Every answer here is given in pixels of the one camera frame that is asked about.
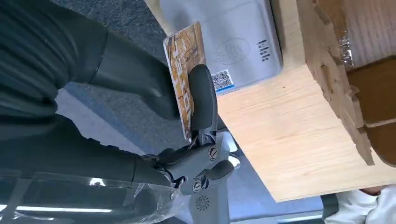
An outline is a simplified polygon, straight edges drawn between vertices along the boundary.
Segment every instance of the gray carpet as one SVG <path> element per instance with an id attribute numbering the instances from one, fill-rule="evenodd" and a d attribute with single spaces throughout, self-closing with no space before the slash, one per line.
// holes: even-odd
<path id="1" fill-rule="evenodd" d="M 53 0 L 124 35 L 166 63 L 165 33 L 144 0 Z M 180 121 L 151 111 L 138 96 L 91 85 L 69 84 L 66 90 L 147 153 L 187 144 Z"/>

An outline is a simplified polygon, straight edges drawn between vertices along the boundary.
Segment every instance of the wooden block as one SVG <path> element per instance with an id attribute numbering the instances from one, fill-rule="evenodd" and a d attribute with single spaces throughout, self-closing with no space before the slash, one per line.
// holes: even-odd
<path id="1" fill-rule="evenodd" d="M 373 165 L 371 146 L 387 164 L 396 166 L 396 136 L 392 128 L 378 128 L 394 119 L 396 122 L 396 60 L 392 55 L 391 21 L 388 0 L 298 0 L 306 61 L 331 108 L 351 135 L 359 154 Z M 370 17 L 363 18 L 363 13 Z M 362 20 L 368 21 L 361 28 Z M 350 41 L 350 56 L 355 67 L 345 63 L 345 38 Z M 358 57 L 361 51 L 370 56 Z M 387 133 L 380 137 L 377 133 Z"/>

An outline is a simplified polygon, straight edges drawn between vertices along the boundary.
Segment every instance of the plastic wrap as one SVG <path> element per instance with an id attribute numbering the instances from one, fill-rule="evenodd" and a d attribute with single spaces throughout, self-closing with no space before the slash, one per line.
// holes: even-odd
<path id="1" fill-rule="evenodd" d="M 341 49 L 341 60 L 345 67 L 354 67 L 354 58 L 351 50 L 351 41 L 349 40 L 348 30 L 344 30 L 344 36 L 339 41 L 339 47 Z"/>
<path id="2" fill-rule="evenodd" d="M 149 183 L 0 172 L 0 224 L 152 224 L 176 215 L 180 190 Z"/>

